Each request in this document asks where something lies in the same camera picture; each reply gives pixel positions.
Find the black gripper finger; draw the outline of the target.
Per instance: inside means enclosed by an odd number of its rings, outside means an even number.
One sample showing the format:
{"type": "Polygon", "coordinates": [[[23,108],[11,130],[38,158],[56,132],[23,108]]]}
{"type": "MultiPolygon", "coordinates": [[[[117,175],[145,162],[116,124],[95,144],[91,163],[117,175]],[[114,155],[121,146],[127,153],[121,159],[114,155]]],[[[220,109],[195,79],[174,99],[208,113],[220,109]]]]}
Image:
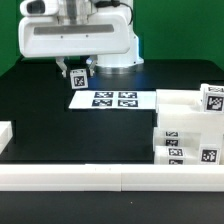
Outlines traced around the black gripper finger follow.
{"type": "Polygon", "coordinates": [[[65,63],[65,58],[64,57],[57,57],[56,58],[56,64],[61,69],[62,76],[66,77],[67,72],[68,72],[68,66],[65,63]]]}
{"type": "Polygon", "coordinates": [[[97,64],[96,56],[88,56],[86,59],[86,64],[88,66],[89,75],[93,76],[95,73],[95,66],[97,64]]]}

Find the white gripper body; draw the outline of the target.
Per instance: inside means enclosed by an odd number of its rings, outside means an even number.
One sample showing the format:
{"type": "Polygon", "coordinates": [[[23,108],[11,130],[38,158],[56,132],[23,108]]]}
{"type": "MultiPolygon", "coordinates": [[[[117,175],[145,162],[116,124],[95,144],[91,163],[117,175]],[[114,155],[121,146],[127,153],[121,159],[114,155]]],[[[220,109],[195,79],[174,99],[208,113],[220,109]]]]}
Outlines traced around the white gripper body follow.
{"type": "Polygon", "coordinates": [[[19,49],[27,58],[122,54],[129,38],[122,13],[98,11],[84,25],[61,25],[54,16],[25,17],[19,24],[19,49]]]}

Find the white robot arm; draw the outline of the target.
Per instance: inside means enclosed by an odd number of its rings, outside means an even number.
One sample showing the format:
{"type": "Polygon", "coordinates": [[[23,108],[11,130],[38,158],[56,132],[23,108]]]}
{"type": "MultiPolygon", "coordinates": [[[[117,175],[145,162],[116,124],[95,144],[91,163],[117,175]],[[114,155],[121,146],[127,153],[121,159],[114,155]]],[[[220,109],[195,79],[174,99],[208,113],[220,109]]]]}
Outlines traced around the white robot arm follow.
{"type": "Polygon", "coordinates": [[[23,0],[19,49],[26,58],[85,56],[91,72],[125,72],[144,63],[133,30],[133,0],[23,0]]]}

